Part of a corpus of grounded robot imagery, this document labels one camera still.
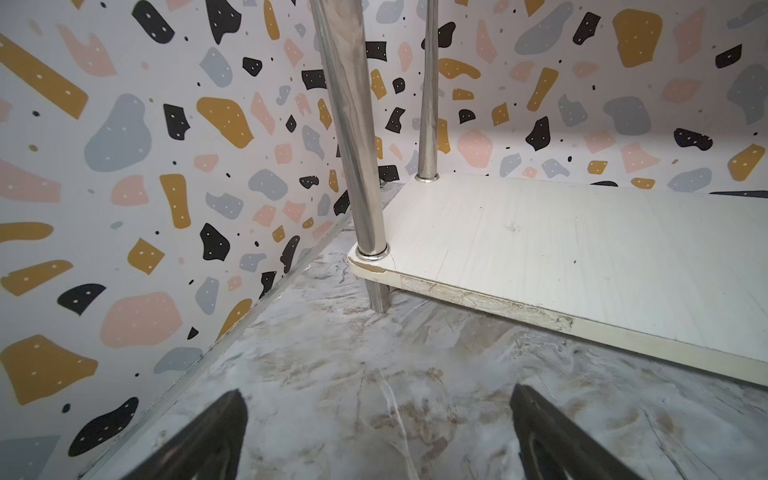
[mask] wall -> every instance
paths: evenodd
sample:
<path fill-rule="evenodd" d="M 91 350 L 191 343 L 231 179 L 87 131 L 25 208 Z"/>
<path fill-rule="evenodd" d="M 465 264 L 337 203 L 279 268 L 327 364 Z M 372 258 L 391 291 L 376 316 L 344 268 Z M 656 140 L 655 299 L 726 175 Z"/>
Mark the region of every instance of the wall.
<path fill-rule="evenodd" d="M 311 14 L 265 3 L 0 7 L 0 478 L 74 478 L 346 211 Z"/>
<path fill-rule="evenodd" d="M 438 170 L 768 190 L 767 14 L 768 2 L 750 0 L 443 0 Z M 387 42 L 387 62 L 369 66 L 386 89 L 373 102 L 391 178 L 416 169 L 424 17 L 425 0 L 366 10 L 366 37 Z M 536 127 L 544 119 L 548 129 Z"/>

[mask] terrazzo patterned wall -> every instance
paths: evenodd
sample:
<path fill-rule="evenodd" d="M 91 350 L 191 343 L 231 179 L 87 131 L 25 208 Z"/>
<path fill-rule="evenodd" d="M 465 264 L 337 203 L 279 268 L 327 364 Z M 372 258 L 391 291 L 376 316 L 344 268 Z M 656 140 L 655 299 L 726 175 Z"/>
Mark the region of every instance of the terrazzo patterned wall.
<path fill-rule="evenodd" d="M 338 222 L 290 0 L 0 7 L 0 478 L 74 478 Z"/>
<path fill-rule="evenodd" d="M 425 12 L 366 9 L 388 180 L 416 171 Z M 439 25 L 439 172 L 768 195 L 768 2 L 442 0 Z"/>

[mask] black shape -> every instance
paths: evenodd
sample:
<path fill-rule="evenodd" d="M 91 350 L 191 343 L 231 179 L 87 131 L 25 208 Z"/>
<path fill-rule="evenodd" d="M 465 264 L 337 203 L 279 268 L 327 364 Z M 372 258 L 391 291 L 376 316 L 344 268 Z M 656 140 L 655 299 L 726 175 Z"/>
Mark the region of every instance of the black shape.
<path fill-rule="evenodd" d="M 549 117 L 542 117 L 536 121 L 531 134 L 525 138 L 525 143 L 531 145 L 535 151 L 549 145 Z"/>
<path fill-rule="evenodd" d="M 349 190 L 344 190 L 341 197 L 333 204 L 333 213 L 338 217 L 345 214 L 347 208 L 349 208 Z"/>
<path fill-rule="evenodd" d="M 184 109 L 176 105 L 163 104 L 165 113 L 165 125 L 168 127 L 168 136 L 174 140 L 183 140 L 184 134 L 190 129 Z"/>
<path fill-rule="evenodd" d="M 467 110 L 466 108 L 463 108 L 458 111 L 458 124 L 463 124 L 466 121 L 475 120 L 477 117 L 475 116 L 475 112 L 472 110 Z"/>
<path fill-rule="evenodd" d="M 259 300 L 262 299 L 265 295 L 267 295 L 270 290 L 272 290 L 272 283 L 275 281 L 275 275 L 277 275 L 277 272 L 264 272 L 261 274 L 261 285 L 264 287 L 263 290 L 261 290 L 261 295 L 259 295 Z"/>
<path fill-rule="evenodd" d="M 261 60 L 256 60 L 255 58 L 243 57 L 243 69 L 248 73 L 250 73 L 251 77 L 257 76 L 263 66 L 264 64 L 261 63 Z"/>
<path fill-rule="evenodd" d="M 718 68 L 725 68 L 729 65 L 741 60 L 741 45 L 738 44 L 730 50 L 726 50 L 723 53 L 715 57 L 715 66 Z"/>
<path fill-rule="evenodd" d="M 710 192 L 710 195 L 733 195 L 734 197 L 768 198 L 768 190 L 742 190 L 736 192 Z"/>
<path fill-rule="evenodd" d="M 290 264 L 293 262 L 293 254 L 296 253 L 296 247 L 299 246 L 299 240 L 301 240 L 301 237 L 298 235 L 291 237 L 290 240 L 288 240 L 288 244 L 286 245 L 285 249 L 283 250 L 283 254 L 280 255 L 280 262 L 285 265 L 283 268 L 283 273 L 288 273 L 290 270 Z"/>
<path fill-rule="evenodd" d="M 304 86 L 307 90 L 313 88 L 328 88 L 326 86 L 326 76 L 323 70 L 302 70 L 301 80 L 304 82 Z"/>
<path fill-rule="evenodd" d="M 674 131 L 674 140 L 680 147 L 699 147 L 699 150 L 709 150 L 712 148 L 712 139 L 706 135 L 698 134 L 695 131 L 684 128 L 676 128 Z"/>
<path fill-rule="evenodd" d="M 315 175 L 313 175 L 311 177 L 301 177 L 299 179 L 299 183 L 302 187 L 309 190 L 313 185 L 320 185 L 320 180 Z"/>
<path fill-rule="evenodd" d="M 205 0 L 205 7 L 208 9 L 210 33 L 214 36 L 216 45 L 221 43 L 221 37 L 225 33 L 234 33 L 240 30 L 242 15 L 232 8 L 227 0 Z"/>
<path fill-rule="evenodd" d="M 400 180 L 397 174 L 397 165 L 379 165 L 379 178 L 385 182 Z"/>
<path fill-rule="evenodd" d="M 386 42 L 385 41 L 367 41 L 366 57 L 376 60 L 386 61 Z"/>
<path fill-rule="evenodd" d="M 98 283 L 83 283 L 82 285 L 71 288 L 58 296 L 56 303 L 67 310 L 72 310 L 78 315 L 82 315 L 88 305 L 101 295 L 101 292 L 107 289 L 104 285 Z"/>
<path fill-rule="evenodd" d="M 574 43 L 581 45 L 587 38 L 594 37 L 594 31 L 598 29 L 599 21 L 600 15 L 595 15 L 592 12 L 585 13 L 584 18 L 581 20 L 581 25 L 578 26 L 576 33 L 574 33 Z"/>
<path fill-rule="evenodd" d="M 68 455 L 76 457 L 86 453 L 125 430 L 134 418 L 139 399 L 131 397 L 115 410 L 98 416 L 80 429 L 69 445 Z"/>
<path fill-rule="evenodd" d="M 456 30 L 456 23 L 448 22 L 437 29 L 438 48 L 448 48 L 453 42 L 453 31 Z M 424 40 L 422 40 L 422 50 L 424 50 Z"/>
<path fill-rule="evenodd" d="M 395 95 L 406 89 L 406 81 L 400 78 L 392 80 L 392 86 L 395 88 Z"/>
<path fill-rule="evenodd" d="M 157 13 L 150 2 L 139 0 L 131 12 L 136 22 L 147 32 L 149 38 L 157 43 L 168 43 L 174 37 L 174 30 L 165 21 L 163 15 Z"/>
<path fill-rule="evenodd" d="M 230 241 L 224 238 L 210 223 L 203 225 L 200 230 L 200 239 L 203 241 L 203 260 L 221 260 L 227 258 L 230 252 Z"/>
<path fill-rule="evenodd" d="M 293 131 L 296 130 L 296 120 L 293 118 L 293 115 L 288 118 L 288 121 L 286 122 L 286 128 L 290 133 L 293 133 Z"/>
<path fill-rule="evenodd" d="M 404 114 L 406 111 L 403 110 L 400 107 L 395 107 L 395 110 L 392 111 L 392 114 L 389 116 L 389 121 L 386 124 L 386 129 L 389 131 L 393 131 L 396 134 L 400 133 L 400 129 L 402 128 L 402 124 L 400 123 L 400 117 L 402 114 Z"/>

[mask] floor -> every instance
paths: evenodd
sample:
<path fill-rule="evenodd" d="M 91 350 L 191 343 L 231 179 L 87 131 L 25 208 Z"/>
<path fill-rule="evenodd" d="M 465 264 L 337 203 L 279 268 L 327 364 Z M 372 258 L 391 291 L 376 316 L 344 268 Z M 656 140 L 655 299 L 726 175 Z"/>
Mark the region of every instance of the floor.
<path fill-rule="evenodd" d="M 508 401 L 560 406 L 641 477 L 768 478 L 768 391 L 404 291 L 378 314 L 344 230 L 102 478 L 230 389 L 238 479 L 523 478 Z"/>

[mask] pink shape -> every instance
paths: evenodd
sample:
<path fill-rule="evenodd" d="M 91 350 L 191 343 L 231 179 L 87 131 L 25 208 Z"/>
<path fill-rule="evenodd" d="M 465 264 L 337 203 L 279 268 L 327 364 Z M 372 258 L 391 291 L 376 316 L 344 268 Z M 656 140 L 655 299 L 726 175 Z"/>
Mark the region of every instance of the pink shape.
<path fill-rule="evenodd" d="M 276 145 L 275 159 L 278 165 L 289 164 L 293 160 L 293 149 L 290 144 Z"/>
<path fill-rule="evenodd" d="M 677 42 L 677 61 L 683 63 L 701 50 L 701 34 L 704 30 L 704 17 L 707 10 L 699 8 L 690 17 L 686 18 L 674 28 L 675 42 Z"/>
<path fill-rule="evenodd" d="M 233 276 L 227 281 L 227 288 L 229 289 L 230 292 L 232 290 L 237 290 L 242 286 L 243 286 L 243 279 L 240 277 L 240 275 Z"/>
<path fill-rule="evenodd" d="M 268 134 L 271 135 L 275 131 L 275 119 L 270 115 L 270 111 L 266 109 L 264 100 L 262 100 L 259 92 L 253 94 L 253 101 L 250 102 L 250 113 L 261 122 Z"/>
<path fill-rule="evenodd" d="M 283 207 L 283 213 L 294 222 L 299 223 L 301 216 L 304 215 L 304 209 L 306 209 L 306 204 L 295 204 L 288 200 L 286 206 Z"/>
<path fill-rule="evenodd" d="M 398 159 L 402 160 L 402 152 L 400 151 L 400 149 L 399 149 L 399 148 L 397 148 L 397 145 L 395 145 L 395 144 L 390 144 L 390 145 L 389 145 L 389 151 L 391 151 L 392 153 L 394 153 L 394 154 L 395 154 L 395 156 L 396 156 Z"/>
<path fill-rule="evenodd" d="M 214 171 L 216 164 L 219 163 L 219 156 L 216 154 L 197 155 L 194 158 L 194 166 L 209 174 Z"/>
<path fill-rule="evenodd" d="M 301 59 L 304 58 L 304 52 L 302 52 L 301 49 L 295 43 L 293 43 L 293 40 L 290 38 L 286 40 L 283 49 L 286 51 L 286 56 L 288 57 L 290 64 L 296 68 Z"/>
<path fill-rule="evenodd" d="M 181 316 L 165 292 L 129 296 L 114 303 L 99 336 L 106 346 L 157 345 L 181 328 Z"/>
<path fill-rule="evenodd" d="M 485 20 L 478 21 L 478 34 L 475 40 L 475 47 L 478 56 L 488 63 L 493 63 L 494 58 L 498 55 L 498 52 L 491 41 L 491 36 L 488 34 L 488 27 L 485 26 Z"/>
<path fill-rule="evenodd" d="M 296 106 L 299 108 L 299 113 L 303 117 L 305 113 L 311 114 L 310 101 L 306 99 L 305 94 L 298 94 L 296 96 Z"/>
<path fill-rule="evenodd" d="M 600 70 L 600 66 L 589 61 L 577 61 L 571 69 L 576 78 L 586 78 L 598 70 Z"/>
<path fill-rule="evenodd" d="M 29 28 L 31 28 L 33 31 L 35 31 L 36 34 L 38 34 L 38 37 L 43 36 L 43 31 L 40 29 L 40 26 L 37 22 L 32 20 L 31 18 L 27 20 L 27 23 L 29 23 Z"/>
<path fill-rule="evenodd" d="M 275 220 L 275 213 L 277 209 L 272 205 L 264 205 L 253 215 L 253 221 L 268 227 L 272 224 L 272 220 Z"/>
<path fill-rule="evenodd" d="M 682 104 L 689 101 L 699 91 L 700 86 L 701 82 L 698 80 L 675 77 L 667 82 L 664 91 L 661 92 L 661 98 L 675 104 Z"/>
<path fill-rule="evenodd" d="M 192 2 L 192 0 L 165 0 L 165 5 L 167 5 L 168 11 L 172 12 L 173 10 L 185 6 L 189 2 Z"/>
<path fill-rule="evenodd" d="M 584 141 L 587 142 L 587 148 L 593 154 L 602 152 L 606 148 L 616 143 L 614 136 L 609 131 L 599 131 L 596 134 L 586 134 Z"/>
<path fill-rule="evenodd" d="M 650 156 L 638 143 L 629 144 L 621 149 L 621 160 L 624 161 L 624 169 L 628 174 L 653 167 L 659 163 L 656 157 Z"/>
<path fill-rule="evenodd" d="M 493 140 L 476 128 L 467 130 L 458 139 L 458 152 L 471 167 L 486 168 L 492 151 Z"/>
<path fill-rule="evenodd" d="M 315 237 L 315 241 L 319 241 L 321 238 L 323 238 L 326 233 L 331 230 L 331 227 L 333 227 L 333 222 L 331 220 L 326 220 L 315 230 L 313 230 L 312 236 Z"/>
<path fill-rule="evenodd" d="M 135 207 L 149 203 L 144 189 L 144 175 L 131 175 L 118 181 L 112 188 L 112 204 L 121 207 Z"/>
<path fill-rule="evenodd" d="M 397 48 L 397 56 L 400 57 L 400 70 L 408 71 L 413 61 L 413 52 L 411 51 L 411 45 L 403 42 Z"/>
<path fill-rule="evenodd" d="M 525 83 L 528 81 L 528 76 L 531 74 L 531 69 L 535 65 L 532 61 L 521 61 L 509 71 L 509 76 L 512 80 L 517 80 Z"/>
<path fill-rule="evenodd" d="M 94 77 L 110 77 L 118 74 L 109 58 L 107 49 L 96 35 L 91 34 L 88 37 L 88 45 L 84 45 L 74 37 L 69 28 L 61 24 L 56 24 L 56 28 L 58 28 L 61 38 L 64 39 L 64 44 L 67 45 L 74 62 L 85 73 Z"/>
<path fill-rule="evenodd" d="M 498 0 L 498 3 L 493 6 L 493 12 L 498 15 L 504 13 L 507 8 L 509 8 L 509 0 Z"/>
<path fill-rule="evenodd" d="M 0 123 L 8 121 L 8 114 L 11 113 L 13 105 L 5 101 L 4 98 L 0 98 Z"/>
<path fill-rule="evenodd" d="M 61 201 L 61 184 L 30 174 L 0 158 L 0 197 L 57 204 Z"/>

